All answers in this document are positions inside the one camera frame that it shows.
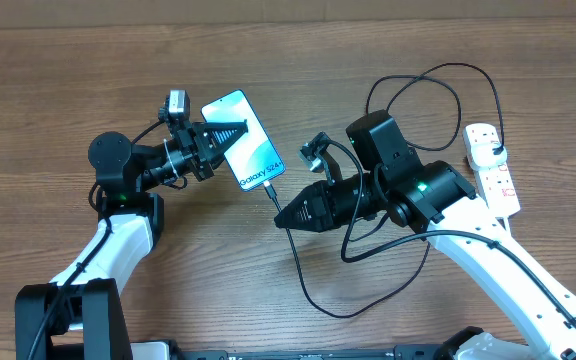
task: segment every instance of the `wooden table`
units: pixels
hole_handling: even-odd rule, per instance
[[[188,90],[196,121],[203,104],[241,88],[287,164],[275,181],[286,204],[322,178],[295,155],[302,143],[319,131],[347,143],[344,129],[362,115],[378,77],[446,61],[476,64],[495,79],[522,204],[513,234],[576,294],[576,18],[0,31],[0,359],[14,357],[17,292],[63,270],[95,231],[86,196],[96,135],[135,136],[155,121],[171,88]],[[496,124],[480,74],[436,76],[459,93],[465,124]],[[373,108],[401,85],[382,86]],[[436,85],[414,86],[392,113],[417,143],[441,145],[454,131],[454,100]],[[145,143],[161,142],[165,131],[155,134]],[[335,155],[352,175],[351,163]],[[446,160],[473,179],[461,137],[421,157]],[[122,294],[133,340],[175,338],[184,349],[240,352],[387,348],[442,342],[477,325],[521,341],[483,291],[435,250],[403,293],[354,320],[328,318],[304,299],[263,190],[241,192],[224,166],[184,191],[157,191],[166,230]],[[390,226],[355,247],[406,233]],[[295,233],[313,298],[339,313],[399,286],[424,250],[415,243],[346,265],[342,234]]]

